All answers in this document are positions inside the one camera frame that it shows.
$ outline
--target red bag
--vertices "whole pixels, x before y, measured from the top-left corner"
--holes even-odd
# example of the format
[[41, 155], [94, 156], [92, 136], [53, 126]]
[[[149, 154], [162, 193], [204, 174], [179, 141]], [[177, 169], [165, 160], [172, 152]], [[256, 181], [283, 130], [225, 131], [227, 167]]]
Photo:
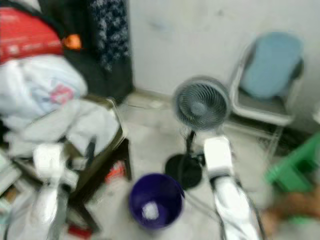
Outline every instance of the red bag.
[[63, 55], [57, 33], [36, 16], [0, 7], [0, 63], [42, 54]]

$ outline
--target purple trash bin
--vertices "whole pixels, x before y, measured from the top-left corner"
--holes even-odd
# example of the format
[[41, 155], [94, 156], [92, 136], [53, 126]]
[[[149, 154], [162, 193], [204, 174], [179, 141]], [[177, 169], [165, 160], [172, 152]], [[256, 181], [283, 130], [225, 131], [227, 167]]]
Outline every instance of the purple trash bin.
[[[141, 177], [129, 196], [129, 209], [133, 218], [144, 228], [159, 230], [171, 225], [183, 209], [184, 191], [170, 176], [151, 173]], [[149, 219], [143, 209], [147, 204], [156, 206], [158, 217]]]

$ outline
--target black fan base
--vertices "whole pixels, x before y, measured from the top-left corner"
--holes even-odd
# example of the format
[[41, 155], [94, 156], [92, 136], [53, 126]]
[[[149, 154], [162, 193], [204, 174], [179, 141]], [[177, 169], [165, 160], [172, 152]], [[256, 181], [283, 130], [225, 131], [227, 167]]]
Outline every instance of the black fan base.
[[177, 154], [169, 158], [165, 164], [164, 173], [179, 182], [183, 190], [188, 190], [196, 187], [201, 182], [202, 168], [190, 156], [186, 157], [183, 163], [183, 169], [181, 171], [182, 181], [180, 181], [179, 168], [181, 167], [181, 161], [183, 160], [184, 156], [185, 155], [183, 154]]

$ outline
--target white cloth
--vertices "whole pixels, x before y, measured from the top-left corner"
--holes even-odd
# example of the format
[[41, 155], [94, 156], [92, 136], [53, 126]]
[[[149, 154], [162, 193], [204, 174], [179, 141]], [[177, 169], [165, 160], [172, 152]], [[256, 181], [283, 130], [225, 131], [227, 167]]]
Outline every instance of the white cloth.
[[1, 119], [15, 131], [88, 92], [84, 78], [57, 55], [10, 60], [0, 65], [0, 79]]
[[9, 156], [31, 157], [37, 145], [55, 143], [63, 136], [84, 156], [90, 140], [96, 137], [96, 156], [113, 140], [119, 127], [112, 110], [91, 101], [74, 99], [25, 129], [10, 131], [4, 138], [9, 143]]

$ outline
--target floor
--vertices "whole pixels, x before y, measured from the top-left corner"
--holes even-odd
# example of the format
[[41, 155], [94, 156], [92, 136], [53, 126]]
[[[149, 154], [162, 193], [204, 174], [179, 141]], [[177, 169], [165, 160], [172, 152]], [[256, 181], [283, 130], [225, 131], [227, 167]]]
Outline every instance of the floor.
[[[151, 172], [163, 172], [168, 157], [184, 150], [183, 135], [186, 129], [175, 119], [171, 105], [162, 98], [134, 93], [119, 108], [128, 138], [134, 180]], [[273, 200], [272, 188], [263, 180], [269, 166], [266, 151], [252, 135], [234, 128], [226, 128], [225, 134], [234, 149], [235, 170], [242, 185], [258, 209]], [[200, 148], [203, 139], [211, 133], [203, 133], [195, 140]], [[150, 233], [141, 229], [128, 212], [127, 199], [132, 183], [118, 180], [104, 186], [96, 193], [88, 209], [95, 214], [103, 228], [95, 240], [219, 240], [220, 229], [214, 214], [213, 194], [204, 177], [201, 185], [188, 191], [182, 216], [169, 228]], [[304, 225], [284, 224], [275, 240], [318, 239], [320, 225], [310, 221]]]

